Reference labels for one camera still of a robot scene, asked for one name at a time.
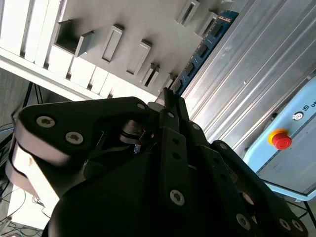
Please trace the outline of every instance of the floor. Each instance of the floor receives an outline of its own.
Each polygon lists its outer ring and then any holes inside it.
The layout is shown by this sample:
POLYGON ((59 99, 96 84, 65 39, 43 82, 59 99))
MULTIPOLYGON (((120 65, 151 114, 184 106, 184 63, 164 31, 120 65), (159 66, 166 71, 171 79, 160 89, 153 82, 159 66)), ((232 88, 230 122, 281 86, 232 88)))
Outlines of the floor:
MULTIPOLYGON (((22 79, 14 74, 11 74, 7 71, 4 71, 0 69, 0 101, 2 102, 0 107, 0 126, 3 124, 11 123, 10 115, 15 112, 17 114, 17 111, 21 109, 21 106, 24 101, 24 97, 27 92, 29 82, 25 79, 22 79)), ((43 101, 45 103, 48 102, 62 102, 67 101, 67 99, 49 91, 44 88, 41 88, 43 101)), ((36 93, 34 90, 34 87, 32 88, 31 96, 29 99, 28 105, 37 104, 37 98, 36 93)), ((0 141, 2 141, 10 132, 4 132, 0 133, 0 141)), ((0 177, 0 184, 4 183, 3 177, 0 177)), ((10 184, 8 189, 5 191, 4 195, 8 194, 12 190, 12 185, 10 184)), ((287 198, 288 201, 294 202, 295 200, 287 198)), ((305 207, 303 203, 295 203, 301 207, 305 207)), ((314 215, 316 215, 316 200, 309 201, 309 205, 312 209, 312 212, 314 215)), ((297 215, 300 216, 304 213, 303 210, 301 210, 298 207, 295 207, 293 205, 289 205, 292 211, 297 215)), ((2 201, 0 203, 0 220, 3 219, 7 215, 8 210, 8 203, 5 201, 2 201)), ((312 223, 312 220, 310 219, 309 215, 304 216, 302 219, 303 223, 306 225, 309 236, 310 237, 316 237, 316 229, 312 223)), ((22 229, 24 234, 27 234, 28 236, 39 236, 37 232, 34 230, 28 230, 28 229, 22 229)), ((8 235, 5 236, 12 236, 12 234, 15 234, 15 236, 21 236, 21 233, 18 232, 11 232, 8 235)))

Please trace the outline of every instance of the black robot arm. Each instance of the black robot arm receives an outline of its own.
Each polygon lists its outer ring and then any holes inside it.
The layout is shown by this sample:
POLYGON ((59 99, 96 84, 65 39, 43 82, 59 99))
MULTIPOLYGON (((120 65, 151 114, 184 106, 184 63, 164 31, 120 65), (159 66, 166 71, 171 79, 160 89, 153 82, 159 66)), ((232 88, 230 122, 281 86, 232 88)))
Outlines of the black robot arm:
POLYGON ((43 236, 308 236, 166 88, 149 105, 126 97, 26 107, 6 173, 52 211, 43 236))

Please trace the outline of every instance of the metal panel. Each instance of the metal panel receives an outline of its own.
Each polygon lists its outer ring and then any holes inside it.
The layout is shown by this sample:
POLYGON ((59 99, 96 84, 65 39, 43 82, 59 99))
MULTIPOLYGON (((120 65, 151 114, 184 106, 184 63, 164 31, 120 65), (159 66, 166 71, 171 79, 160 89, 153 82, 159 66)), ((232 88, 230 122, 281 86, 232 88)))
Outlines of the metal panel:
POLYGON ((131 76, 136 76, 142 67, 149 51, 151 49, 151 44, 145 40, 142 40, 137 46, 135 52, 133 52, 133 57, 131 62, 127 67, 127 73, 131 76))
POLYGON ((135 96, 145 103, 153 102, 157 97, 154 95, 134 86, 127 81, 109 73, 103 87, 101 89, 100 95, 104 98, 116 98, 116 97, 127 97, 135 96))
POLYGON ((207 30, 210 28, 212 23, 216 20, 217 14, 212 11, 209 11, 206 17, 202 20, 200 26, 196 29, 195 33, 198 36, 203 37, 207 30))
POLYGON ((80 19, 74 28, 78 37, 94 30, 94 40, 87 54, 81 57, 99 68, 157 96, 169 73, 178 75, 198 46, 201 38, 194 30, 209 9, 215 10, 221 0, 203 0, 186 27, 175 21, 186 1, 183 0, 68 0, 62 20, 80 19), (124 26, 111 62, 102 59, 104 44, 114 24, 124 26), (142 40, 152 44, 150 52, 137 75, 132 76, 130 62, 135 59, 135 48, 142 40), (159 75, 148 87, 141 84, 147 65, 160 66, 159 75))
POLYGON ((74 58, 71 66, 70 81, 77 85, 87 88, 95 70, 95 65, 83 60, 82 58, 74 58))
POLYGON ((35 64, 43 67, 46 61, 47 54, 50 49, 50 40, 53 35, 53 30, 55 26, 56 19, 63 12, 62 7, 64 5, 61 2, 67 3, 67 0, 54 0, 49 1, 45 21, 43 24, 42 32, 39 39, 38 50, 36 52, 35 64))
POLYGON ((187 0, 176 21, 183 26, 187 26, 198 9, 198 6, 199 2, 197 0, 187 0))
POLYGON ((92 92, 97 93, 97 94, 100 93, 108 74, 109 73, 107 71, 104 71, 101 68, 98 68, 98 67, 95 68, 91 81, 89 83, 91 85, 92 92))
POLYGON ((0 67, 73 101, 102 99, 100 95, 2 48, 0 67))
POLYGON ((183 94, 210 142, 223 139, 242 155, 247 138, 315 69, 315 4, 248 1, 183 94))
POLYGON ((16 55, 20 55, 28 27, 32 3, 32 0, 4 2, 0 47, 16 55))
POLYGON ((35 0, 25 45, 25 59, 35 61, 49 0, 35 0))
POLYGON ((124 27, 113 25, 109 32, 108 38, 105 41, 104 51, 102 59, 104 59, 107 63, 110 63, 114 52, 119 44, 119 40, 122 37, 124 31, 124 27))
POLYGON ((66 78, 73 56, 56 46, 51 48, 48 70, 66 78))

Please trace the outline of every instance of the black cable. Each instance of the black cable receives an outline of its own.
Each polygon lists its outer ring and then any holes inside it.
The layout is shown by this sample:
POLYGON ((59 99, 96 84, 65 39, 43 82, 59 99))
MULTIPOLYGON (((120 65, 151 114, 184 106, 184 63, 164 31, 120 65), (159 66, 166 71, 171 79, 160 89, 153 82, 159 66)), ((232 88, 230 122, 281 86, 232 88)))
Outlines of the black cable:
POLYGON ((4 124, 4 125, 0 126, 0 129, 3 128, 3 127, 5 127, 5 126, 8 126, 8 125, 10 125, 10 124, 12 124, 12 123, 9 122, 9 123, 7 123, 7 124, 4 124))
POLYGON ((304 216, 306 216, 308 214, 308 212, 306 211, 304 214, 300 215, 298 219, 303 218, 304 216))
POLYGON ((20 232, 21 232, 22 235, 24 235, 24 236, 26 236, 26 237, 33 237, 33 236, 36 236, 36 235, 37 235, 36 230, 35 230, 35 228, 33 228, 33 227, 25 228, 25 227, 23 226, 23 227, 20 229, 20 232), (25 234, 25 233, 22 231, 23 229, 25 229, 25 230, 33 230, 33 231, 35 231, 35 234, 34 234, 34 235, 27 235, 27 234, 25 234))
MULTIPOLYGON (((13 193, 13 192, 16 191, 16 190, 13 190, 12 192, 8 193, 8 194, 5 195, 3 198, 5 198, 6 196, 8 196, 9 194, 13 193)), ((8 216, 4 217, 2 220, 0 220, 0 222, 2 223, 6 218, 8 218, 9 216, 12 216, 14 213, 16 213, 18 210, 20 210, 20 208, 24 205, 25 200, 26 200, 26 193, 25 193, 25 191, 24 191, 24 201, 23 201, 22 205, 21 205, 18 209, 16 209, 15 211, 13 211, 10 215, 8 215, 8 216)))
POLYGON ((41 200, 39 200, 37 197, 33 196, 33 197, 32 197, 32 202, 35 203, 35 204, 38 204, 38 205, 42 206, 43 208, 42 208, 41 212, 42 212, 46 217, 48 217, 48 218, 50 219, 50 216, 48 216, 48 215, 44 212, 45 205, 44 205, 44 203, 42 203, 41 200))
POLYGON ((45 207, 42 208, 41 212, 42 212, 46 217, 48 217, 48 218, 50 219, 50 216, 48 216, 48 215, 44 212, 44 208, 45 208, 45 207))
POLYGON ((40 96, 41 104, 43 104, 44 101, 43 101, 43 97, 41 95, 41 90, 40 90, 40 86, 39 85, 38 85, 38 88, 39 88, 39 96, 40 96))
POLYGON ((295 204, 295 203, 292 203, 292 202, 287 201, 287 200, 285 200, 285 201, 286 201, 287 203, 289 203, 289 204, 295 206, 295 207, 298 207, 298 208, 300 208, 300 209, 302 209, 302 210, 304 210, 304 211, 307 211, 307 209, 305 209, 305 208, 303 208, 303 207, 301 207, 301 206, 299 206, 299 205, 297 205, 297 204, 295 204))
POLYGON ((33 86, 33 82, 30 82, 29 86, 28 86, 28 90, 26 91, 26 95, 25 95, 25 98, 24 98, 24 102, 23 102, 22 108, 24 108, 25 106, 28 105, 28 101, 29 101, 29 98, 30 98, 30 95, 31 95, 32 86, 33 86))
POLYGON ((35 89, 36 99, 38 101, 38 104, 40 104, 38 90, 36 89, 36 84, 34 84, 34 89, 35 89))
POLYGON ((307 210, 308 214, 310 215, 311 220, 316 228, 316 219, 315 219, 315 216, 313 215, 313 212, 312 212, 310 206, 308 205, 307 201, 304 201, 303 203, 304 203, 306 210, 307 210))

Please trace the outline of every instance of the cable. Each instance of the cable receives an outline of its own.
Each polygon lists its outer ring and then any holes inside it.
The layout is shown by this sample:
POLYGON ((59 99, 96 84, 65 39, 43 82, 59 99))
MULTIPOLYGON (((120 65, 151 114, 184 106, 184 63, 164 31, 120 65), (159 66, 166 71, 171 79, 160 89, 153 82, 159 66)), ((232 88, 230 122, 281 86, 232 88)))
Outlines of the cable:
POLYGON ((38 90, 36 89, 36 84, 34 84, 34 89, 35 89, 36 99, 37 99, 38 104, 39 104, 39 103, 40 103, 40 101, 39 101, 38 90))
POLYGON ((42 206, 43 208, 42 208, 41 212, 42 212, 46 217, 48 217, 48 218, 50 219, 50 216, 48 216, 48 215, 44 212, 45 205, 44 205, 44 203, 42 203, 41 200, 39 200, 37 197, 33 196, 33 197, 32 197, 32 202, 35 203, 35 204, 38 204, 38 205, 42 206))
POLYGON ((46 217, 48 217, 48 218, 50 219, 50 216, 48 216, 48 215, 44 212, 44 208, 45 208, 45 207, 42 208, 41 212, 42 212, 46 217))
POLYGON ((0 126, 0 129, 3 128, 3 127, 5 127, 5 126, 8 126, 8 125, 10 125, 10 124, 12 124, 12 123, 9 122, 9 123, 7 123, 7 124, 4 124, 4 125, 0 126))
POLYGON ((316 228, 316 219, 315 219, 315 216, 313 215, 313 212, 312 212, 310 206, 308 205, 308 202, 304 201, 303 203, 304 203, 306 210, 307 210, 308 214, 310 215, 310 218, 311 218, 311 220, 316 228))
POLYGON ((300 215, 298 219, 303 218, 304 216, 306 216, 308 214, 308 212, 306 211, 304 214, 300 215))
POLYGON ((14 129, 14 127, 8 127, 6 129, 0 130, 0 133, 8 132, 8 131, 11 131, 13 129, 14 129))
POLYGON ((289 203, 289 204, 295 206, 295 207, 298 207, 298 208, 300 208, 300 209, 302 209, 302 210, 304 210, 304 211, 307 211, 307 209, 305 209, 305 208, 303 208, 303 207, 301 207, 301 206, 299 206, 299 205, 296 205, 296 204, 294 204, 294 203, 292 203, 292 202, 290 202, 290 201, 287 201, 287 200, 285 200, 285 201, 286 201, 287 203, 289 203))
MULTIPOLYGON (((16 189, 16 190, 13 190, 12 192, 10 192, 10 193, 8 193, 7 195, 5 195, 3 198, 5 198, 5 197, 8 196, 9 194, 11 194, 11 193, 13 193, 14 191, 17 191, 17 190, 19 190, 19 189, 21 189, 21 188, 18 188, 18 189, 16 189)), ((25 191, 24 191, 24 201, 23 201, 22 205, 21 205, 18 209, 16 209, 15 211, 13 211, 10 215, 8 215, 8 216, 4 217, 2 220, 0 220, 0 222, 2 223, 6 218, 8 218, 9 216, 12 216, 14 213, 16 213, 18 210, 20 210, 20 208, 24 205, 25 200, 26 200, 26 193, 25 193, 25 191)))
POLYGON ((40 86, 39 85, 38 85, 38 88, 39 88, 39 96, 40 96, 41 104, 43 104, 44 101, 43 101, 43 97, 41 95, 41 90, 40 90, 40 86))

